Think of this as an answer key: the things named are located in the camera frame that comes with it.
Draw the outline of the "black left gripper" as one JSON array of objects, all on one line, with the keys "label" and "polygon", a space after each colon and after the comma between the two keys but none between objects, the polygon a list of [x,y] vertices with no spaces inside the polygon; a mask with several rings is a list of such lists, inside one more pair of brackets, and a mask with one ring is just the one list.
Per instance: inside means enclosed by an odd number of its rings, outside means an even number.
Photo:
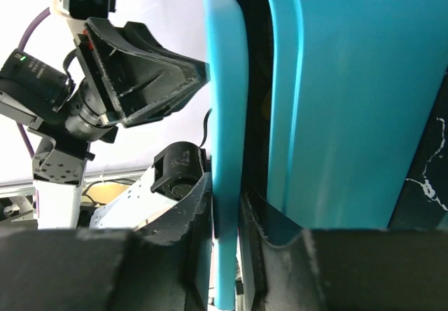
[{"label": "black left gripper", "polygon": [[208,82],[205,62],[163,48],[145,24],[114,27],[108,16],[116,0],[52,0],[50,11],[65,19],[75,43],[63,69],[76,58],[84,74],[66,101],[68,131],[116,131],[118,121],[135,127],[162,120]]}]

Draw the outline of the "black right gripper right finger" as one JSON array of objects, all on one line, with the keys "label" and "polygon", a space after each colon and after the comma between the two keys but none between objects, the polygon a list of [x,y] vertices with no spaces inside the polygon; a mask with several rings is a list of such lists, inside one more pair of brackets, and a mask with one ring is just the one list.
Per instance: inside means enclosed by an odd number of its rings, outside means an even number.
[{"label": "black right gripper right finger", "polygon": [[240,197],[247,310],[446,310],[444,230],[307,229]]}]

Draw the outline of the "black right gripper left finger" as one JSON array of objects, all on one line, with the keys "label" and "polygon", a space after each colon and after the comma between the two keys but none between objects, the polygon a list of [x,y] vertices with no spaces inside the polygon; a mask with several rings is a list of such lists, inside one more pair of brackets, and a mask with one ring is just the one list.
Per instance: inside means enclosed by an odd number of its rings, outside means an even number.
[{"label": "black right gripper left finger", "polygon": [[138,231],[1,229],[2,310],[205,310],[211,175]]}]

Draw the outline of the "teal box lid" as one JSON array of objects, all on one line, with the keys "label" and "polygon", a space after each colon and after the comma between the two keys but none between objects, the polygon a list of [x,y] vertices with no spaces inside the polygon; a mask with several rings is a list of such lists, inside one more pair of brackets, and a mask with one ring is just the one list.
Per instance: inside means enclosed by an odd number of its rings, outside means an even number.
[{"label": "teal box lid", "polygon": [[239,196],[242,182],[249,56],[237,0],[203,0],[211,83],[211,173],[216,238],[215,305],[235,307]]}]

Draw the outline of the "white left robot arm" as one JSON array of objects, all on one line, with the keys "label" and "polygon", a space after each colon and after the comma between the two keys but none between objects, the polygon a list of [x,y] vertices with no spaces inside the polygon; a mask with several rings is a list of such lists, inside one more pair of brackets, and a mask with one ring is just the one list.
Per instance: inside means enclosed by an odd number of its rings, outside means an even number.
[{"label": "white left robot arm", "polygon": [[1,68],[1,114],[41,138],[35,180],[80,186],[92,142],[180,111],[207,83],[207,65],[163,48],[142,23],[113,26],[116,0],[53,1],[75,48],[55,69],[20,42]]}]

